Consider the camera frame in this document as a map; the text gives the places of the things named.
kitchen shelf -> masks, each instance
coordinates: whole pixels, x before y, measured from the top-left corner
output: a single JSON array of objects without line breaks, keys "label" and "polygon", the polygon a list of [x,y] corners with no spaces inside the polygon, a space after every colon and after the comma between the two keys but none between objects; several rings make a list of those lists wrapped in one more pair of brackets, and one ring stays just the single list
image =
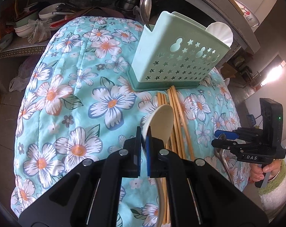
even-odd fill
[{"label": "kitchen shelf", "polygon": [[5,49],[0,49],[0,59],[43,54],[49,40],[37,44],[30,44],[27,38],[15,37]]}]

floral tablecloth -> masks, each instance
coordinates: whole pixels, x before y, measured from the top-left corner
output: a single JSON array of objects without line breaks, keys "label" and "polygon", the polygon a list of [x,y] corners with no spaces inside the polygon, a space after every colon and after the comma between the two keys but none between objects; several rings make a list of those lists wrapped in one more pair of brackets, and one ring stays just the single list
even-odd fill
[{"label": "floral tablecloth", "polygon": [[[133,91],[126,75],[142,30],[129,19],[84,16],[52,37],[18,115],[11,197],[17,216],[85,158],[104,159],[120,149],[158,107],[156,91]],[[213,69],[198,88],[178,95],[195,156],[227,177],[211,140],[217,129],[236,129],[239,118],[222,77]],[[235,186],[243,190],[249,165],[228,152],[226,160]],[[141,177],[122,181],[118,212],[119,227],[156,223],[157,189],[144,156]]]}]

blue gripper pad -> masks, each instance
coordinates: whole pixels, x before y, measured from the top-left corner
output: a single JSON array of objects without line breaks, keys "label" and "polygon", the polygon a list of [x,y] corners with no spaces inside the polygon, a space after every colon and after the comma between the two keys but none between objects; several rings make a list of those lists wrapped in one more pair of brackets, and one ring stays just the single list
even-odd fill
[{"label": "blue gripper pad", "polygon": [[239,138],[239,135],[234,133],[234,132],[231,132],[231,131],[225,131],[225,130],[217,130],[215,133],[214,133],[214,136],[216,138],[218,138],[221,134],[225,134],[226,135],[226,138],[228,140],[235,140],[235,139],[238,139]]}]

metal spoon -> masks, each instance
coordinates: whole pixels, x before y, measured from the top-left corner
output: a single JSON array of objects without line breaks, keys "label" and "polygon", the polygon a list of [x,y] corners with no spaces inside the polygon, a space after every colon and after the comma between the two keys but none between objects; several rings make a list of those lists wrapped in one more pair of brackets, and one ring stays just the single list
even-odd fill
[{"label": "metal spoon", "polygon": [[145,25],[149,30],[151,30],[149,25],[150,11],[151,11],[151,0],[141,0],[140,15],[142,17],[143,22],[145,23]]}]

white flower print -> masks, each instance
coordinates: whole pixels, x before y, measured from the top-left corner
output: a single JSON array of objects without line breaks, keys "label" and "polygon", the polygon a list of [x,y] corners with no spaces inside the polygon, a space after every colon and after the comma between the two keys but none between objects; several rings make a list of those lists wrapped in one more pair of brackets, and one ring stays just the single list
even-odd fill
[{"label": "white flower print", "polygon": [[179,100],[180,100],[180,104],[182,107],[182,110],[184,112],[185,117],[187,118],[187,120],[195,120],[196,116],[195,114],[192,112],[193,109],[193,104],[192,104],[192,99],[191,97],[187,96],[184,98],[183,94],[179,91],[177,91]]},{"label": "white flower print", "polygon": [[16,129],[16,137],[20,137],[24,131],[23,119],[29,120],[31,116],[36,111],[36,102],[37,99],[36,93],[29,92],[27,98],[24,97],[21,102],[21,107],[18,114],[17,119],[17,129]]},{"label": "white flower print", "polygon": [[57,44],[56,50],[62,49],[62,53],[69,53],[72,50],[72,47],[81,47],[84,43],[84,40],[78,39],[80,35],[72,35],[71,37],[66,37]]},{"label": "white flower print", "polygon": [[229,111],[229,117],[227,117],[227,120],[231,124],[231,128],[233,130],[236,130],[239,127],[238,125],[239,121],[238,121],[237,115],[234,114],[233,112]]},{"label": "white flower print", "polygon": [[111,90],[101,87],[92,91],[92,98],[98,102],[89,107],[88,116],[95,119],[105,115],[105,125],[109,130],[124,124],[122,109],[132,108],[136,100],[134,94],[122,92],[120,88],[114,85]]},{"label": "white flower print", "polygon": [[68,77],[72,78],[69,80],[68,85],[76,85],[77,89],[82,88],[82,82],[85,82],[88,86],[92,86],[94,82],[90,78],[97,77],[98,74],[91,71],[91,67],[86,68],[85,70],[78,69],[77,75],[74,73],[69,74]]},{"label": "white flower print", "polygon": [[88,61],[91,61],[91,60],[94,60],[94,58],[95,57],[92,56],[92,55],[87,55],[85,59],[88,60]]},{"label": "white flower print", "polygon": [[18,188],[18,198],[21,203],[21,209],[29,207],[36,198],[33,197],[34,192],[36,191],[36,186],[30,179],[25,179],[22,181],[22,178],[19,175],[16,175],[16,186]]},{"label": "white flower print", "polygon": [[95,55],[98,58],[104,58],[107,52],[111,55],[118,55],[122,52],[122,49],[118,47],[119,41],[115,39],[102,38],[101,41],[93,42],[92,48],[96,48]]},{"label": "white flower print", "polygon": [[142,25],[138,25],[138,24],[135,24],[133,22],[128,22],[127,25],[130,27],[134,27],[134,30],[139,31],[139,32],[142,32],[144,29],[144,27]]},{"label": "white flower print", "polygon": [[147,203],[142,209],[142,214],[147,215],[143,227],[154,226],[158,219],[159,208],[152,203]]},{"label": "white flower print", "polygon": [[223,126],[225,126],[225,122],[222,118],[222,115],[219,116],[217,112],[214,112],[214,116],[211,117],[211,122],[214,124],[214,131],[222,130]]},{"label": "white flower print", "polygon": [[110,31],[105,29],[94,28],[92,31],[83,34],[83,37],[89,38],[89,41],[95,42],[101,39],[112,39]]},{"label": "white flower print", "polygon": [[76,18],[76,19],[73,19],[71,22],[69,22],[69,26],[73,27],[73,26],[79,26],[81,24],[85,23],[84,20],[82,20],[81,18]]},{"label": "white flower print", "polygon": [[204,159],[209,165],[211,165],[214,169],[216,169],[217,171],[219,171],[219,169],[217,168],[217,158],[215,156],[207,156]]},{"label": "white flower print", "polygon": [[115,29],[115,32],[112,33],[112,35],[120,38],[125,43],[131,43],[137,41],[136,37],[129,31]]},{"label": "white flower print", "polygon": [[196,114],[196,117],[205,122],[206,120],[206,113],[211,113],[210,107],[206,104],[205,96],[202,94],[190,94],[193,103],[193,111]]},{"label": "white flower print", "polygon": [[236,156],[232,154],[229,150],[225,150],[224,157],[225,157],[228,167],[229,168],[234,167],[234,165],[236,164]]},{"label": "white flower print", "polygon": [[156,180],[154,178],[148,177],[148,181],[149,181],[150,185],[155,185],[156,184]]},{"label": "white flower print", "polygon": [[135,178],[134,180],[131,180],[129,182],[130,188],[131,189],[139,189],[141,187],[141,183],[143,182],[142,179]]},{"label": "white flower print", "polygon": [[126,73],[123,66],[127,67],[129,63],[125,61],[123,56],[117,58],[115,55],[112,55],[111,59],[112,60],[105,60],[105,63],[108,63],[108,65],[105,66],[106,69],[113,69],[115,73],[119,73],[120,71]]},{"label": "white flower print", "polygon": [[141,126],[143,126],[150,114],[158,108],[158,99],[154,96],[150,101],[140,101],[138,103],[138,109],[141,112],[147,113],[144,117],[141,118]]},{"label": "white flower print", "polygon": [[203,144],[207,148],[207,143],[211,140],[211,137],[208,136],[209,133],[210,130],[206,129],[205,123],[198,123],[198,129],[196,130],[198,144]]},{"label": "white flower print", "polygon": [[64,164],[60,160],[53,159],[56,150],[51,143],[45,143],[42,152],[36,144],[30,144],[27,150],[27,160],[23,163],[24,173],[28,176],[38,174],[38,180],[44,188],[52,185],[52,177],[58,176],[64,171]]},{"label": "white flower print", "polygon": [[106,17],[92,17],[91,19],[89,19],[90,22],[96,22],[98,23],[99,25],[104,25],[104,24],[107,24],[106,22]]},{"label": "white flower print", "polygon": [[65,137],[57,139],[55,147],[59,154],[66,155],[64,164],[68,173],[84,159],[98,161],[99,158],[94,154],[102,151],[103,143],[97,136],[86,137],[85,130],[77,127],[69,133],[69,139]]},{"label": "white flower print", "polygon": [[48,131],[50,134],[57,134],[59,132],[60,125],[52,122],[48,127]]},{"label": "white flower print", "polygon": [[72,53],[69,55],[71,58],[77,58],[79,57],[79,53]]},{"label": "white flower print", "polygon": [[37,101],[36,109],[45,111],[50,115],[58,116],[62,110],[62,102],[60,98],[64,98],[73,93],[73,88],[68,84],[61,84],[63,76],[58,74],[53,77],[49,85],[48,82],[44,82],[37,90],[37,95],[42,98]]},{"label": "white flower print", "polygon": [[147,92],[147,91],[135,92],[132,89],[130,82],[127,79],[125,79],[124,77],[120,76],[118,78],[118,81],[123,85],[121,88],[125,91],[125,93],[135,94],[137,97],[139,97],[143,101],[150,101],[151,100],[152,95],[149,92]]},{"label": "white flower print", "polygon": [[30,81],[28,83],[29,91],[33,92],[36,90],[39,81],[45,81],[51,78],[53,69],[51,67],[46,67],[46,64],[41,62],[38,67],[32,72]]}]

